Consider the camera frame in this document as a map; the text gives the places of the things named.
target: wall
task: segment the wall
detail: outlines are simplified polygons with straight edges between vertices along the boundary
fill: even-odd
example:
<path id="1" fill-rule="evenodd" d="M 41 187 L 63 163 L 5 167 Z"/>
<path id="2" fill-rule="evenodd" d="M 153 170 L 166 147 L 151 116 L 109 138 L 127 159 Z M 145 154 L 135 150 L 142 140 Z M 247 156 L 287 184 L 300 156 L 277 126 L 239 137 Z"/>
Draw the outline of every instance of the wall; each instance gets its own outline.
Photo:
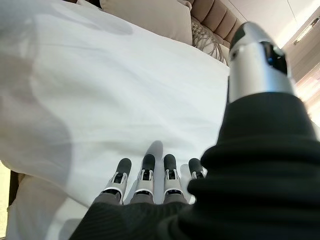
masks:
<path id="1" fill-rule="evenodd" d="M 320 16 L 320 7 L 283 47 L 296 82 L 320 62 L 320 22 L 297 45 L 292 44 L 309 23 L 318 16 Z"/>

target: white duvet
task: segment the white duvet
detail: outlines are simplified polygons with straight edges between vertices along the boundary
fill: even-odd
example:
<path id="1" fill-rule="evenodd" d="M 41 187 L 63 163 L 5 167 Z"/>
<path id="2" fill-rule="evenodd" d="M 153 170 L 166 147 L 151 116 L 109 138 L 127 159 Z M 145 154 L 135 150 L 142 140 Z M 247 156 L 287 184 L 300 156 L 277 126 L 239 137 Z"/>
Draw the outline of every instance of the white duvet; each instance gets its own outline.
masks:
<path id="1" fill-rule="evenodd" d="M 229 68 L 198 49 L 97 9 L 2 0 L 0 160 L 30 175 L 9 209 L 7 239 L 65 240 L 122 158 L 128 203 L 146 153 L 188 161 L 215 144 Z"/>

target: mattress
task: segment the mattress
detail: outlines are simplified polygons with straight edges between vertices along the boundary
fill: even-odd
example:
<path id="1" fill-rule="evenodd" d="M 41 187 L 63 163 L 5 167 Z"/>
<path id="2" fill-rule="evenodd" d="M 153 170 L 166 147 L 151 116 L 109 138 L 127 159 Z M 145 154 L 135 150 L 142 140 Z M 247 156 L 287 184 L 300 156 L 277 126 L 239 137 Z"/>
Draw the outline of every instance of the mattress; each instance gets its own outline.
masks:
<path id="1" fill-rule="evenodd" d="M 59 0 L 3 0 L 0 159 L 27 176 L 7 239 L 68 239 L 118 162 L 146 153 L 163 201 L 173 154 L 186 199 L 188 161 L 218 137 L 229 68 L 200 50 L 120 18 Z"/>

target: pillow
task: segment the pillow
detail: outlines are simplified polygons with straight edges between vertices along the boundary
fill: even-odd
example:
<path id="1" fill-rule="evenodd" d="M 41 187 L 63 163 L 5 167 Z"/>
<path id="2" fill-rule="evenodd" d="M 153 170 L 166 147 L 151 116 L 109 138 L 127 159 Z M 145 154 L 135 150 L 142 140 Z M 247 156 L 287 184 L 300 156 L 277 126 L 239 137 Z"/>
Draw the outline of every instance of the pillow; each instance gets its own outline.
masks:
<path id="1" fill-rule="evenodd" d="M 81 6 L 84 6 L 86 8 L 89 8 L 89 9 L 97 9 L 97 10 L 101 10 L 99 7 L 93 5 L 92 3 L 86 1 L 86 0 L 78 0 L 76 2 L 76 4 L 78 5 L 81 5 Z"/>
<path id="2" fill-rule="evenodd" d="M 192 44 L 190 9 L 177 0 L 100 0 L 106 13 L 155 34 Z"/>
<path id="3" fill-rule="evenodd" d="M 213 32 L 194 17 L 191 19 L 192 46 L 227 65 L 223 51 Z"/>
<path id="4" fill-rule="evenodd" d="M 230 51 L 230 49 L 227 48 L 225 45 L 222 45 L 222 44 L 220 44 L 220 48 L 222 50 L 222 54 L 223 54 L 223 57 L 224 57 L 224 59 L 226 61 L 226 64 L 229 66 L 230 65 L 229 64 L 229 51 Z"/>

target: upholstered headboard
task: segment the upholstered headboard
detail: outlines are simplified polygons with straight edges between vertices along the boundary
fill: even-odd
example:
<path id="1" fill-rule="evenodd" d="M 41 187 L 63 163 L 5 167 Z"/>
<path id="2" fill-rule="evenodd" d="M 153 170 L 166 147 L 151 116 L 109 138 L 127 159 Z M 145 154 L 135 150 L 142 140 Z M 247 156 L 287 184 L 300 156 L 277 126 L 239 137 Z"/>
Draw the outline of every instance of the upholstered headboard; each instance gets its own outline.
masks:
<path id="1" fill-rule="evenodd" d="M 87 0 L 100 6 L 99 0 Z M 242 24 L 220 0 L 188 0 L 192 4 L 191 15 L 209 28 L 220 44 L 230 47 L 231 39 Z"/>

